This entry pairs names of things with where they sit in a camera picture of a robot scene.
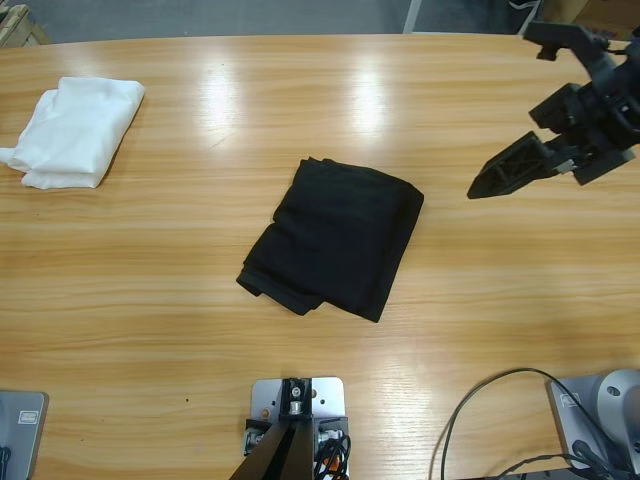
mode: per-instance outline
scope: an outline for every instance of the white cloth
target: white cloth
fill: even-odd
[[[0,162],[36,188],[98,186],[144,96],[138,82],[63,77],[40,97],[15,148]]]

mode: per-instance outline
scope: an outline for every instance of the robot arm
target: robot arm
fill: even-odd
[[[508,195],[569,171],[584,185],[631,160],[630,148],[640,143],[640,45],[627,46],[627,60],[616,67],[608,40],[578,25],[531,22],[524,38],[542,47],[543,60],[570,49],[592,80],[567,84],[531,110],[556,138],[543,143],[533,132],[524,135],[486,163],[469,198]]]

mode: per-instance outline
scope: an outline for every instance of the black cable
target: black cable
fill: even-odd
[[[7,476],[7,465],[11,458],[11,450],[9,447],[0,447],[0,480],[4,480]]]
[[[511,472],[515,472],[517,469],[519,469],[520,467],[522,467],[524,465],[527,465],[528,463],[539,462],[541,460],[551,460],[552,458],[564,458],[567,461],[573,460],[575,462],[584,463],[584,459],[582,459],[580,457],[576,457],[575,455],[569,455],[568,453],[555,453],[555,454],[552,454],[552,455],[538,455],[537,457],[526,458],[526,459],[516,463],[515,465],[511,465],[509,468],[507,468],[504,472],[502,472],[500,475],[495,477],[493,480],[502,480],[504,477],[509,475]]]
[[[495,382],[496,380],[499,380],[499,379],[501,379],[503,377],[506,377],[508,375],[513,375],[514,373],[525,373],[525,372],[537,373],[539,375],[542,375],[543,377],[548,378],[553,383],[555,383],[563,392],[565,392],[569,396],[569,398],[573,401],[573,403],[575,403],[575,405],[580,409],[580,411],[585,415],[585,417],[587,417],[587,419],[593,424],[595,429],[605,439],[607,439],[609,442],[611,442],[615,446],[615,443],[613,443],[613,440],[611,440],[609,438],[609,436],[604,432],[604,430],[602,430],[602,427],[598,424],[598,422],[596,422],[593,419],[593,417],[591,415],[589,415],[589,412],[587,412],[587,410],[582,406],[580,401],[573,395],[573,393],[571,393],[569,391],[569,389],[560,380],[558,380],[553,375],[548,374],[547,372],[544,372],[542,370],[538,370],[537,368],[526,368],[526,367],[525,368],[514,368],[513,370],[507,370],[505,372],[498,373],[497,375],[489,377],[488,379],[478,383],[475,387],[473,387],[471,390],[469,390],[469,392],[462,398],[462,400],[460,400],[460,403],[458,403],[458,406],[455,408],[455,410],[453,411],[453,414],[451,415],[451,418],[449,419],[447,436],[445,438],[444,446],[442,447],[442,460],[440,462],[440,479],[441,480],[445,480],[445,475],[444,475],[445,474],[445,463],[446,463],[446,460],[447,460],[447,451],[449,450],[449,442],[451,441],[451,434],[453,433],[453,426],[454,426],[454,424],[456,422],[456,419],[458,418],[458,415],[460,414],[460,410],[462,410],[462,407],[465,406],[465,404],[471,399],[471,397],[473,397],[476,393],[478,393],[480,390],[482,390],[484,387],[486,387],[490,383]]]
[[[350,454],[351,437],[349,437],[349,435],[343,435],[339,440],[335,438],[327,440],[316,457],[313,479],[322,480],[325,476],[329,475],[333,480],[349,480],[347,468]],[[338,467],[332,470],[331,466],[336,459],[339,460]]]

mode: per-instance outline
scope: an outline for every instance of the wood grain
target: wood grain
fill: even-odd
[[[354,479],[425,479],[484,377],[637,367],[639,163],[465,197],[529,109],[586,80],[570,55],[535,53],[473,35],[0,51],[2,145],[63,75],[147,87],[99,188],[38,191],[0,168],[0,386],[51,396],[36,479],[227,478],[251,385],[290,375],[344,380]],[[425,194],[378,325],[326,304],[298,317],[235,283],[308,155]],[[448,473],[559,450],[543,380],[512,377],[465,407]]]

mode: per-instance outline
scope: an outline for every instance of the folded black towel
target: folded black towel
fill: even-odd
[[[302,160],[238,283],[299,315],[327,301],[377,322],[423,200],[371,168]]]

